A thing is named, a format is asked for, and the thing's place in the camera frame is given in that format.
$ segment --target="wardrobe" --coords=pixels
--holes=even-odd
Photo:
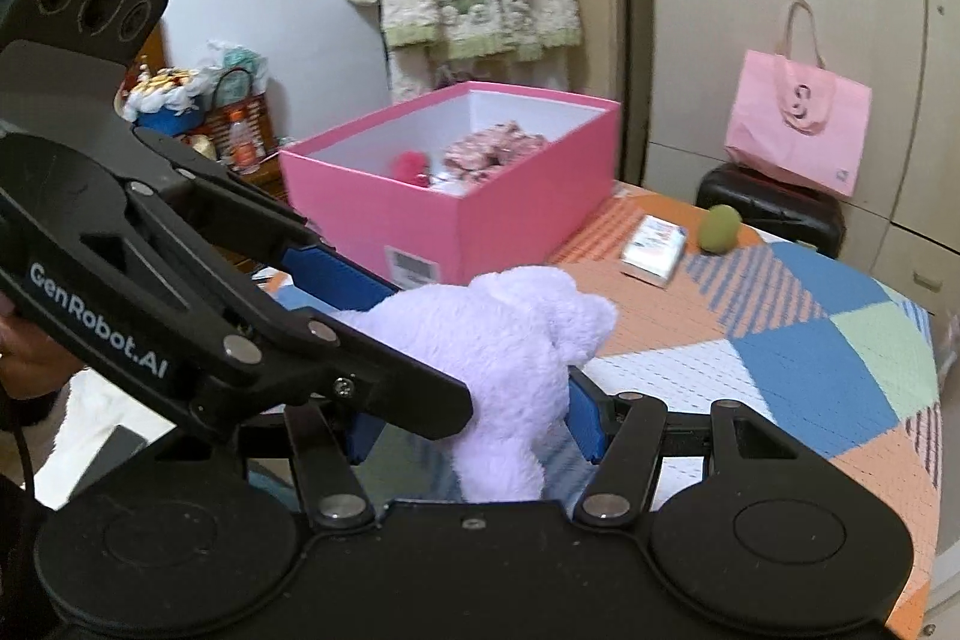
[[[774,52],[789,1],[655,0],[645,186],[693,201],[703,175],[726,160],[723,139],[744,53]],[[915,287],[933,295],[931,289],[947,287],[945,267],[937,266],[946,257],[935,253],[937,265],[918,261],[916,276],[910,263],[932,248],[943,250],[956,263],[960,295],[960,256],[952,254],[960,251],[960,210],[949,215],[952,191],[943,190],[947,172],[960,172],[960,134],[949,131],[956,121],[949,106],[960,98],[960,78],[949,74],[960,58],[960,28],[949,28],[949,10],[937,11],[950,0],[807,1],[827,67],[872,89],[856,191],[843,207],[848,234],[841,259],[908,295]],[[808,23],[798,23],[793,57],[812,62]],[[916,298],[940,306],[929,296]]]

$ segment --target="wicker basket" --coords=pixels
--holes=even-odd
[[[231,104],[225,104],[222,107],[217,106],[217,92],[224,82],[224,77],[234,71],[245,73],[248,79],[248,90],[246,97]],[[251,122],[253,130],[253,144],[256,145],[257,152],[263,150],[264,156],[270,155],[277,149],[277,137],[274,135],[274,126],[270,120],[270,112],[267,109],[267,97],[264,94],[255,94],[253,92],[253,75],[242,66],[228,68],[220,75],[217,85],[213,89],[212,106],[206,113],[206,119],[202,125],[190,131],[191,136],[203,134],[209,137],[213,146],[217,149],[217,158],[221,161],[230,160],[230,120],[231,112],[242,110]]]

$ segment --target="human hand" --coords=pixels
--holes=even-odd
[[[59,346],[40,326],[13,314],[0,293],[0,383],[13,399],[33,399],[62,389],[83,362]]]

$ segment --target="blue gripper pad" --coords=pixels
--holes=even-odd
[[[566,427],[583,457],[592,464],[600,463],[607,453],[611,437],[605,431],[603,421],[606,410],[601,410],[606,394],[579,369],[570,369],[570,410],[566,414]]]
[[[277,301],[287,309],[313,307],[321,313],[335,310],[369,310],[397,287],[354,265],[346,259],[320,249],[308,247],[288,250],[283,264],[293,278],[294,290],[280,289]],[[607,451],[608,437],[602,426],[602,416],[593,396],[596,391],[586,375],[571,370],[570,410],[566,426],[587,461],[597,463]],[[363,461],[383,431],[384,422],[360,413],[352,432],[347,435],[347,457],[351,463]]]

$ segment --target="white plush toy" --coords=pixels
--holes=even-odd
[[[462,381],[473,418],[443,442],[467,501],[541,498],[533,446],[566,415],[568,367],[590,360],[616,325],[616,308],[584,295],[568,274],[520,266],[467,287],[396,293],[339,319]]]

